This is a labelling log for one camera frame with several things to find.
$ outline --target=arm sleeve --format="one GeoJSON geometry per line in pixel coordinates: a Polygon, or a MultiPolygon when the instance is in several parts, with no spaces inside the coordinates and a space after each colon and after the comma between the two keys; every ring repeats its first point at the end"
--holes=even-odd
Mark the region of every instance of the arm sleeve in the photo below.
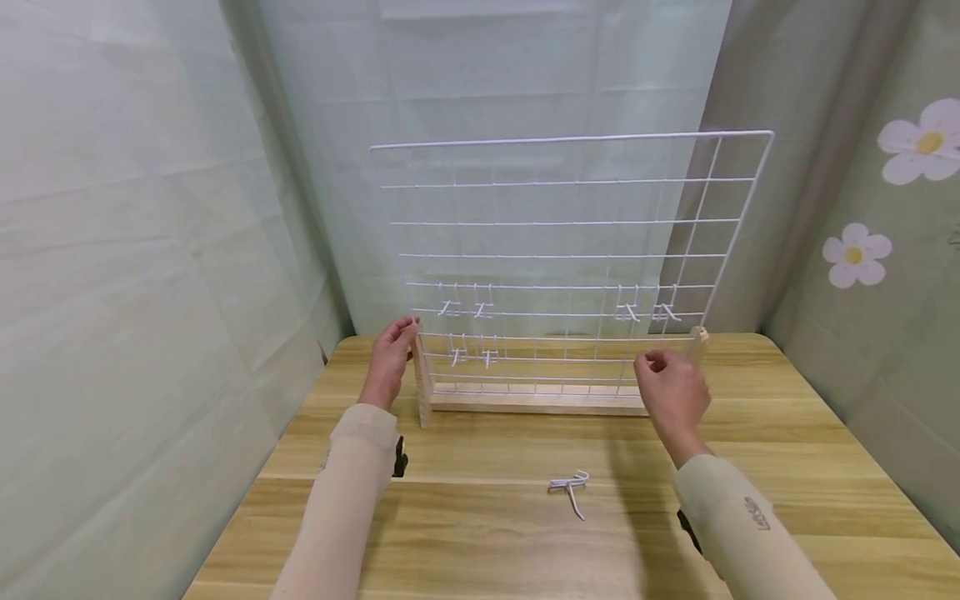
{"type": "Polygon", "coordinates": [[[773,505],[733,465],[702,454],[674,478],[681,509],[736,600],[835,598],[773,505]]]}
{"type": "Polygon", "coordinates": [[[300,533],[271,600],[353,600],[373,520],[396,458],[396,417],[369,404],[347,409],[306,502],[300,533]]]}

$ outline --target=hand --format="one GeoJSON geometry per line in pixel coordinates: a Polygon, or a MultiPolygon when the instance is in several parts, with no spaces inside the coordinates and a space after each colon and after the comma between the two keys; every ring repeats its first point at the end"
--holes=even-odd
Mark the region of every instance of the hand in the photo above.
{"type": "Polygon", "coordinates": [[[643,405],[677,468],[696,454],[710,453],[697,433],[710,404],[700,370],[678,352],[654,349],[637,355],[634,372],[643,405]]]}
{"type": "Polygon", "coordinates": [[[400,378],[413,353],[410,346],[420,329],[420,317],[400,317],[373,341],[370,368],[358,402],[390,411],[400,393],[400,378]]]}

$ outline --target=wrist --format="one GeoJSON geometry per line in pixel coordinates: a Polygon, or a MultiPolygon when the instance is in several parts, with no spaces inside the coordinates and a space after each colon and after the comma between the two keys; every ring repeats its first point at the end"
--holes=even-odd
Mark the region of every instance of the wrist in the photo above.
{"type": "Polygon", "coordinates": [[[712,454],[693,427],[657,427],[657,433],[677,469],[682,468],[694,456],[712,454]]]}
{"type": "Polygon", "coordinates": [[[389,413],[391,407],[394,405],[394,399],[394,396],[386,386],[378,385],[368,380],[364,383],[363,390],[360,391],[360,397],[357,398],[357,403],[371,404],[389,413]]]}

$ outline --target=flower pattern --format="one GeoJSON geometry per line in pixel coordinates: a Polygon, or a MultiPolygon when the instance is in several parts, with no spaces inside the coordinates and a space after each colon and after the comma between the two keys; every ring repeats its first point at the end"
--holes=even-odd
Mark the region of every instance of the flower pattern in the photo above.
{"type": "Polygon", "coordinates": [[[883,167],[883,178],[894,185],[906,185],[920,175],[945,180],[960,171],[960,100],[931,103],[919,125],[892,121],[876,142],[883,152],[896,155],[883,167]]]}
{"type": "Polygon", "coordinates": [[[833,263],[830,283],[841,289],[849,288],[857,281],[863,285],[877,285],[887,275],[877,260],[885,258],[893,248],[885,235],[870,235],[865,225],[850,223],[844,227],[840,239],[829,237],[824,244],[824,258],[833,263]]]}

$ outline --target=white wire grid panel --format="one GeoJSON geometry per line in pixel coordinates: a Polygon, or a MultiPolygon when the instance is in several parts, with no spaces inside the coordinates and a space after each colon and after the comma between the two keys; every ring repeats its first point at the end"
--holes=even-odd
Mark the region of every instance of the white wire grid panel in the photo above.
{"type": "Polygon", "coordinates": [[[707,318],[770,131],[371,147],[434,391],[638,396],[707,318]]]}

